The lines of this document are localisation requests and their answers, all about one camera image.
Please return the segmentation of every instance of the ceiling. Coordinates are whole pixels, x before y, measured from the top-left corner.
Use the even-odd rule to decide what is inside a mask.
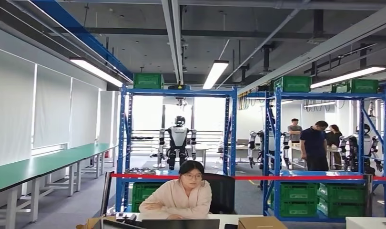
[[[150,2],[155,4],[117,4],[117,0],[101,0],[104,3],[96,3],[98,0],[73,0],[71,2],[60,2],[60,5],[69,12],[81,25],[83,25],[91,34],[103,45],[107,46],[110,52],[125,65],[131,72],[138,73],[163,73],[166,83],[176,83],[174,75],[174,64],[171,48],[167,35],[167,26],[163,7],[158,0],[123,0],[121,2]],[[191,0],[179,0],[180,4],[184,2],[194,2]],[[197,2],[214,2],[213,5],[182,5],[181,9],[181,34],[186,48],[183,51],[183,65],[185,73],[184,82],[189,84],[203,84],[205,78],[214,62],[219,59],[224,45],[228,41],[221,56],[221,60],[229,61],[229,66],[224,72],[224,76],[217,83],[221,83],[233,70],[242,63],[259,46],[265,38],[276,29],[279,24],[293,11],[293,9],[274,9],[262,7],[230,7],[221,6],[231,4],[252,4],[253,2],[281,2],[281,3],[299,3],[300,1],[254,1],[254,0],[209,0]],[[26,1],[16,1],[17,4],[28,9],[37,18],[46,24],[62,32],[67,39],[70,39],[79,46],[83,44],[74,39],[59,27],[32,7]],[[337,1],[318,1],[314,3],[329,3],[330,6],[353,6],[356,4],[376,4],[385,6],[386,0],[337,0]],[[342,32],[350,26],[367,18],[375,13],[375,10],[323,10],[323,21],[318,23],[318,29],[314,29],[315,14],[320,14],[321,10],[301,10],[294,16],[270,41],[270,61],[269,71],[278,69],[282,65],[295,59],[296,57],[308,52],[316,47],[320,42]],[[22,12],[21,18],[30,20]],[[13,23],[9,20],[2,20],[9,26]],[[69,45],[62,38],[58,37],[52,31],[49,36],[53,39]],[[380,64],[386,66],[386,29],[378,31],[373,36],[353,43],[333,54],[331,59],[348,53],[360,47],[362,43],[375,44],[367,49],[366,54],[376,52],[367,58],[367,65]],[[73,53],[55,50],[64,57],[69,57]],[[343,59],[340,64],[333,61],[331,65],[325,65],[318,68],[316,80],[331,78],[344,74],[348,71],[360,67],[359,61],[352,61],[360,57],[360,52],[355,52]],[[317,61],[317,64],[328,62],[329,57],[324,57]],[[260,50],[247,62],[246,78],[242,79],[242,72],[238,70],[232,75],[225,84],[248,84],[251,83],[269,71],[264,71],[264,51]],[[312,75],[306,72],[311,65],[293,71],[292,75]]]

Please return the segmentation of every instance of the fluorescent light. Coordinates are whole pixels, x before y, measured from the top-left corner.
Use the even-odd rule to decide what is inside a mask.
[[[112,84],[114,84],[118,87],[123,86],[123,83],[121,81],[115,79],[114,77],[110,76],[109,74],[105,73],[104,71],[100,70],[99,68],[93,66],[92,64],[90,64],[86,60],[82,60],[82,59],[70,59],[70,60],[74,64],[76,64],[76,65],[80,66],[81,68],[89,71],[90,73],[102,78],[103,80],[111,82]]]
[[[317,88],[320,86],[325,86],[328,84],[337,83],[340,81],[345,81],[345,80],[356,78],[359,76],[363,76],[363,75],[367,75],[367,74],[371,74],[371,73],[376,73],[376,72],[379,72],[379,71],[382,71],[385,69],[386,69],[386,67],[371,66],[371,67],[368,67],[368,68],[365,68],[365,69],[362,69],[362,70],[359,70],[359,71],[356,71],[353,73],[348,73],[348,74],[345,74],[345,75],[342,75],[342,76],[339,76],[339,77],[336,77],[336,78],[333,78],[330,80],[325,80],[325,81],[322,81],[319,83],[314,83],[311,85],[311,88]]]
[[[335,104],[335,101],[332,102],[326,102],[326,103],[319,103],[319,104],[310,104],[310,105],[305,105],[304,107],[314,107],[314,106],[325,106],[325,105],[333,105]]]
[[[245,99],[259,99],[259,100],[264,100],[264,98],[259,98],[259,97],[244,97]]]
[[[292,102],[294,102],[294,101],[293,101],[293,100],[282,101],[282,102],[281,102],[281,105],[284,105],[284,104],[290,104],[290,103],[292,103]]]
[[[218,78],[223,74],[228,64],[228,61],[214,61],[210,73],[208,73],[206,82],[203,85],[203,89],[211,89]]]

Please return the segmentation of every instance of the green workbench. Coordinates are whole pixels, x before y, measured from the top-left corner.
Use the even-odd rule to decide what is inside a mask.
[[[16,218],[17,186],[32,181],[31,221],[37,220],[40,178],[57,170],[69,167],[69,191],[70,196],[74,192],[75,175],[74,166],[77,164],[77,191],[80,190],[81,168],[80,162],[97,156],[97,176],[103,173],[104,153],[117,146],[110,144],[88,144],[71,149],[65,149],[57,153],[45,156],[33,157],[27,160],[0,166],[0,192],[10,189],[7,204],[6,229],[14,229]]]

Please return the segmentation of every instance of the black t-shirt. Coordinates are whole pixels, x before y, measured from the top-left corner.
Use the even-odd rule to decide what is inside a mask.
[[[325,131],[314,130],[312,127],[301,132],[300,140],[305,141],[307,156],[325,156]]]

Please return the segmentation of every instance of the blue ceiling beam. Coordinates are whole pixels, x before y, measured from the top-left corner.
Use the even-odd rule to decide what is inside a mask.
[[[59,24],[74,34],[84,44],[89,46],[97,54],[103,57],[107,62],[113,65],[118,71],[124,74],[130,80],[133,79],[133,73],[126,68],[109,50],[107,50],[94,36],[92,36],[75,18],[72,17],[55,0],[31,0],[37,7],[43,10]]]

